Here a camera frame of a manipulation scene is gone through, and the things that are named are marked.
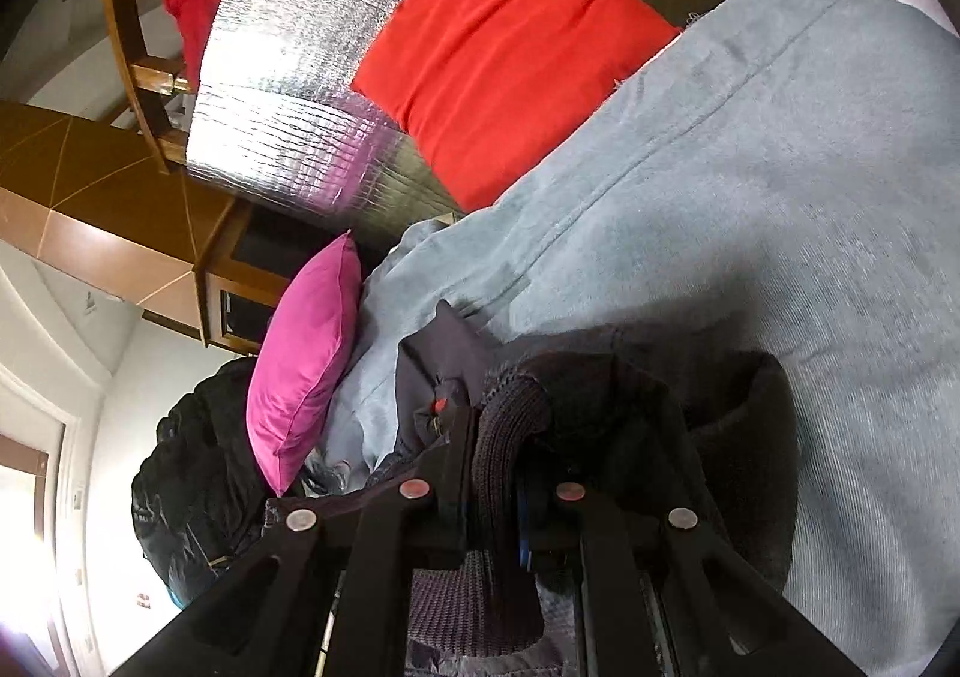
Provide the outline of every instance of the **silver bolt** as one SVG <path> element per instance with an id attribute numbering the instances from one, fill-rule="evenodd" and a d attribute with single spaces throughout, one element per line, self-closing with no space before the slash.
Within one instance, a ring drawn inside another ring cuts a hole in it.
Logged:
<path id="1" fill-rule="evenodd" d="M 579 482 L 560 482 L 557 485 L 557 498 L 562 501 L 579 501 L 587 495 L 587 490 Z"/>
<path id="2" fill-rule="evenodd" d="M 697 513 L 686 509 L 683 506 L 678 507 L 677 509 L 671 509 L 670 514 L 666 516 L 667 522 L 669 522 L 674 528 L 680 529 L 680 531 L 689 531 L 697 527 Z"/>
<path id="3" fill-rule="evenodd" d="M 400 485 L 400 495 L 403 498 L 423 498 L 424 495 L 427 495 L 430 492 L 430 483 L 425 479 L 408 479 L 402 485 Z"/>
<path id="4" fill-rule="evenodd" d="M 287 514 L 287 527 L 291 531 L 309 531 L 317 524 L 317 515 L 309 509 L 296 509 Z"/>

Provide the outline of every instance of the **dark clothing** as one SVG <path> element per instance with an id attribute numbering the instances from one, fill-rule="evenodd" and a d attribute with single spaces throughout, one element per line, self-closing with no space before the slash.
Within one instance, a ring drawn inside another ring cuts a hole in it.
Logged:
<path id="1" fill-rule="evenodd" d="M 200 382 L 157 425 L 157 446 L 133 477 L 133 531 L 184 604 L 260 537 L 272 495 L 247 438 L 256 358 Z"/>
<path id="2" fill-rule="evenodd" d="M 480 410 L 469 527 L 482 548 L 458 571 L 415 572 L 411 640 L 496 656 L 541 637 L 512 514 L 521 448 L 531 444 L 558 481 L 582 481 L 625 510 L 665 517 L 693 509 L 784 587 L 797 442 L 789 386 L 773 356 L 624 327 L 496 348 L 440 302 L 435 319 L 400 344 L 397 443 L 370 484 L 442 440 L 443 420 L 431 407 L 443 398 Z"/>

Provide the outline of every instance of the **metal screw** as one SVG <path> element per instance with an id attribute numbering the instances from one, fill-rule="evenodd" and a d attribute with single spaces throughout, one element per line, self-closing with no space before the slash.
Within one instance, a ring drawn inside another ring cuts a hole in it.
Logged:
<path id="1" fill-rule="evenodd" d="M 667 522 L 669 522 L 674 528 L 680 529 L 680 531 L 689 531 L 697 527 L 697 513 L 686 509 L 683 506 L 678 507 L 677 509 L 671 509 L 670 514 L 666 516 Z"/>
<path id="2" fill-rule="evenodd" d="M 317 515 L 309 509 L 296 509 L 287 514 L 287 527 L 291 531 L 309 531 L 317 524 Z"/>
<path id="3" fill-rule="evenodd" d="M 579 501 L 587 495 L 587 490 L 579 482 L 560 482 L 557 485 L 557 498 L 562 501 Z"/>
<path id="4" fill-rule="evenodd" d="M 427 495 L 430 492 L 430 483 L 425 479 L 408 479 L 402 485 L 400 485 L 400 495 L 403 498 L 423 498 L 424 495 Z"/>

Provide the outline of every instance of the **black puffer jacket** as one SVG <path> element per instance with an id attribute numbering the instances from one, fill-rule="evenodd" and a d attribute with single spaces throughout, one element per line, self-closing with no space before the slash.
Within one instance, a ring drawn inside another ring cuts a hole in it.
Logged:
<path id="1" fill-rule="evenodd" d="M 180 399 L 133 477 L 133 531 L 182 604 L 260 537 L 271 492 L 247 438 L 255 362 L 230 361 Z"/>

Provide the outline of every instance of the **gray fabric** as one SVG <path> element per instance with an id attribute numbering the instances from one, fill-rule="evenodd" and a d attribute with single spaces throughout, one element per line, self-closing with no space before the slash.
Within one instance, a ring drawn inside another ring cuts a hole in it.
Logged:
<path id="1" fill-rule="evenodd" d="M 501 340 L 715 326 L 781 361 L 786 595 L 872 675 L 960 616 L 960 41 L 893 0 L 728 0 L 494 207 L 371 276 L 325 450 L 386 455 L 397 342 L 438 299 Z"/>

